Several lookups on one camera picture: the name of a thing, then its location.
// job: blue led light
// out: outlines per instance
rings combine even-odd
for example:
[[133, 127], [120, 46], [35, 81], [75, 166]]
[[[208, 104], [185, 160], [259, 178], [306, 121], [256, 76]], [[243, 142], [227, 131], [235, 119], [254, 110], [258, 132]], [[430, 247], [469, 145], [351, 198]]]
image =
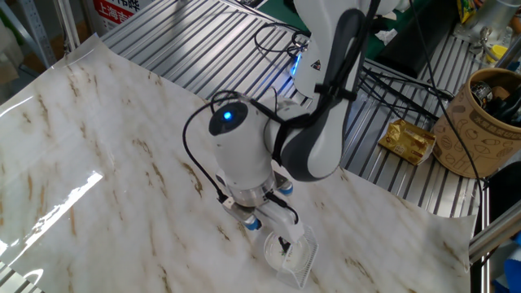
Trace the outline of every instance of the blue led light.
[[295, 66], [293, 66], [293, 68], [291, 69], [291, 74], [292, 75], [295, 75], [296, 68], [299, 67], [299, 63], [300, 63], [300, 58], [301, 57], [302, 57], [302, 54], [299, 54], [299, 57], [296, 58]]
[[226, 120], [226, 121], [229, 121], [233, 118], [233, 116], [231, 115], [231, 112], [225, 112], [222, 117]]

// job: brown veins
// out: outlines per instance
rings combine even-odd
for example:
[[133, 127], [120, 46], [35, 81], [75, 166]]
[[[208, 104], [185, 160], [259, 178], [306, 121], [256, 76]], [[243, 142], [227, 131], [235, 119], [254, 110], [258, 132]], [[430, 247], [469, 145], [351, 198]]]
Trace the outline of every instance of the brown veins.
[[72, 288], [72, 271], [71, 265], [67, 266], [67, 275], [68, 275], [68, 291], [69, 293], [74, 293], [74, 289]]
[[133, 144], [137, 144], [139, 145], [140, 147], [143, 148], [143, 150], [150, 156], [152, 157], [152, 151], [150, 150], [150, 148], [148, 147], [147, 143], [140, 140], [140, 139], [133, 139], [132, 140], [132, 143]]
[[47, 110], [46, 105], [43, 103], [42, 95], [38, 95], [38, 102], [40, 103], [40, 107], [42, 107], [42, 116], [43, 120], [47, 123], [47, 127], [50, 129], [50, 123], [49, 123], [49, 111]]
[[237, 230], [241, 232], [241, 235], [247, 240], [250, 241], [250, 239], [247, 237], [246, 229], [244, 228], [244, 225], [237, 222]]
[[161, 192], [163, 192], [163, 195], [165, 198], [168, 198], [167, 193], [166, 193], [166, 185], [164, 184], [163, 175], [161, 174], [160, 170], [157, 168], [155, 163], [152, 163], [152, 168], [154, 168], [155, 174], [160, 178], [161, 183], [163, 184], [163, 186], [161, 186]]
[[344, 172], [342, 172], [342, 173], [340, 174], [340, 178], [342, 178], [342, 179], [345, 180], [345, 181], [349, 181], [348, 176], [347, 176]]
[[[117, 196], [116, 196], [116, 191], [115, 191], [115, 190], [113, 190], [113, 191], [112, 191], [112, 194], [114, 195], [114, 199], [116, 200], [116, 204], [118, 204], [118, 205], [119, 205], [119, 204], [120, 204], [120, 202], [119, 202], [119, 201], [117, 200]], [[120, 220], [122, 220], [122, 221], [123, 221], [123, 215], [121, 215], [121, 211], [120, 211]]]
[[225, 236], [226, 240], [231, 242], [230, 238], [228, 237], [228, 235], [225, 234], [225, 231], [222, 229], [222, 227], [220, 225], [217, 227], [217, 231], [219, 231], [219, 233], [223, 234]]
[[99, 95], [99, 92], [98, 92], [98, 79], [96, 78], [96, 76], [94, 76], [94, 86], [96, 87], [96, 94]]
[[94, 151], [96, 155], [101, 159], [101, 150], [99, 149], [98, 142], [94, 142]]
[[147, 175], [147, 178], [148, 178], [148, 185], [154, 187], [152, 185], [152, 180], [150, 180], [150, 174], [147, 171], [145, 171], [145, 174]]
[[81, 133], [83, 133], [83, 138], [87, 138], [87, 132], [85, 131], [85, 122], [81, 122], [80, 126]]
[[163, 279], [164, 289], [166, 290], [167, 293], [172, 293], [172, 288], [170, 287], [169, 280], [167, 279], [166, 269], [164, 269], [164, 267], [162, 265], [160, 265], [160, 267], [163, 270], [163, 275], [164, 275], [163, 277], [161, 277]]
[[173, 236], [175, 236], [177, 241], [181, 244], [182, 249], [186, 250], [186, 244], [181, 241], [181, 239], [179, 238], [179, 235], [177, 235], [177, 233], [174, 233]]
[[188, 172], [190, 176], [192, 176], [195, 179], [195, 182], [191, 180], [192, 183], [194, 183], [195, 191], [197, 191], [200, 198], [203, 198], [203, 194], [201, 193], [201, 191], [203, 191], [203, 185], [201, 184], [201, 181], [199, 180], [197, 175], [195, 175], [194, 169], [187, 163], [182, 163], [182, 167]]
[[43, 204], [45, 202], [45, 197], [44, 197], [45, 193], [46, 193], [46, 188], [44, 186], [42, 186], [42, 191], [40, 191], [40, 209], [39, 209], [40, 215], [43, 215]]
[[67, 77], [69, 81], [69, 86], [71, 87], [72, 92], [74, 93], [74, 96], [77, 98], [80, 96], [80, 90], [74, 86], [74, 81], [72, 81], [71, 77]]
[[72, 234], [74, 236], [76, 236], [76, 224], [74, 223], [74, 207], [71, 207], [70, 211], [71, 211], [71, 229], [72, 229]]
[[155, 84], [156, 85], [163, 85], [163, 81], [161, 80], [161, 77], [159, 75], [157, 76], [157, 81], [155, 81]]
[[157, 256], [157, 254], [155, 253], [155, 245], [154, 245], [154, 238], [152, 237], [152, 223], [150, 223], [150, 228], [149, 228], [149, 236], [150, 236], [150, 244], [152, 245], [152, 255], [153, 256]]
[[29, 116], [27, 115], [26, 112], [24, 112], [24, 114], [22, 114], [25, 118], [25, 120], [28, 122], [28, 123], [31, 123], [31, 120], [29, 119]]
[[355, 266], [360, 271], [361, 274], [363, 274], [367, 279], [369, 279], [369, 281], [371, 283], [374, 284], [373, 278], [367, 273], [366, 269], [364, 268], [363, 265], [361, 265], [360, 261], [353, 260], [352, 258], [349, 258], [349, 260], [348, 259], [344, 259], [344, 261], [345, 261], [346, 265]]
[[31, 175], [27, 176], [27, 184], [29, 185], [29, 201], [31, 201], [33, 199], [33, 179]]
[[462, 264], [463, 266], [465, 266], [465, 264], [463, 264], [463, 262], [458, 258], [458, 256], [456, 255], [456, 253], [454, 252], [454, 250], [445, 242], [443, 241], [443, 249], [445, 251], [447, 251], [455, 260], [457, 260], [460, 264]]
[[311, 277], [311, 279], [313, 280], [313, 282], [314, 282], [315, 284], [317, 284], [317, 286], [318, 286], [318, 290], [320, 290], [320, 292], [327, 292], [327, 290], [325, 290], [324, 288], [322, 288], [322, 286], [320, 285], [320, 281], [318, 280], [317, 275], [313, 272], [313, 270], [311, 270], [311, 272], [309, 272], [309, 276]]

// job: red sign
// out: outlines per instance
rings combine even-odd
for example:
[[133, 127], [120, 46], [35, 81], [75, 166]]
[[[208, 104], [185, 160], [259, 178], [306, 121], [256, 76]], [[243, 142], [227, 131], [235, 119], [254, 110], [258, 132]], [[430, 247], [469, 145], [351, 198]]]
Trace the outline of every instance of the red sign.
[[116, 24], [120, 24], [134, 15], [132, 12], [105, 0], [94, 0], [94, 8], [102, 17]]

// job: metal grid rack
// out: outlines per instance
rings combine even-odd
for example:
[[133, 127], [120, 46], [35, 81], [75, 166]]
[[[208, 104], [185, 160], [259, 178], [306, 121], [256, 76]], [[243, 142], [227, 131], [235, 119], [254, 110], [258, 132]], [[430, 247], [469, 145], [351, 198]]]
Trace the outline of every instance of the metal grid rack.
[[[266, 22], [266, 18], [225, 0], [169, 0], [152, 3], [103, 36], [103, 41], [118, 55], [202, 98], [223, 89], [258, 97], [273, 86], [280, 96], [309, 105], [311, 100], [296, 91], [289, 75], [293, 60], [285, 53], [255, 48], [252, 35]], [[291, 32], [267, 28], [258, 39], [265, 47], [281, 50], [290, 45]], [[450, 35], [440, 43], [432, 58], [440, 88], [456, 92], [477, 69], [468, 47]], [[388, 72], [373, 62], [366, 66]], [[425, 72], [422, 79], [428, 80]], [[426, 91], [397, 82], [389, 84], [440, 114], [436, 99]], [[378, 86], [373, 85], [373, 90], [390, 104], [405, 106]], [[361, 91], [350, 113], [342, 166], [440, 216], [476, 213], [475, 180], [451, 173], [434, 159], [414, 167], [378, 146], [391, 119], [381, 102]], [[424, 129], [431, 127], [425, 117], [412, 112], [406, 120]]]
[[0, 262], [0, 293], [42, 293], [20, 274]]

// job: metal pole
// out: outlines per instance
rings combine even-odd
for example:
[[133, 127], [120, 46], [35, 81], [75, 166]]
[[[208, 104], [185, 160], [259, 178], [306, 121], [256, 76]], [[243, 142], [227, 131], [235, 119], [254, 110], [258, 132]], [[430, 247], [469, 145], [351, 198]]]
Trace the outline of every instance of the metal pole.
[[471, 263], [475, 263], [520, 230], [521, 200], [471, 240], [469, 247]]
[[66, 54], [79, 46], [78, 31], [74, 23], [74, 17], [70, 11], [68, 0], [54, 0], [58, 20], [63, 29], [63, 41], [67, 47]]
[[521, 35], [510, 44], [508, 51], [497, 61], [496, 68], [507, 68], [513, 61], [517, 61], [521, 54]]
[[12, 12], [11, 8], [5, 3], [4, 0], [0, 0], [0, 11], [6, 15], [7, 19], [15, 26], [18, 33], [22, 35], [25, 42], [33, 49], [34, 54], [38, 56], [42, 63], [44, 63], [45, 58], [43, 56], [42, 50], [38, 44], [34, 41], [33, 37], [27, 32], [24, 26], [20, 23], [20, 21], [16, 18], [15, 14]]
[[87, 6], [86, 0], [80, 0], [81, 4], [81, 13], [83, 14], [83, 19], [87, 24], [87, 35], [90, 36], [94, 33], [94, 25], [92, 24], [92, 17], [90, 17], [89, 7]]

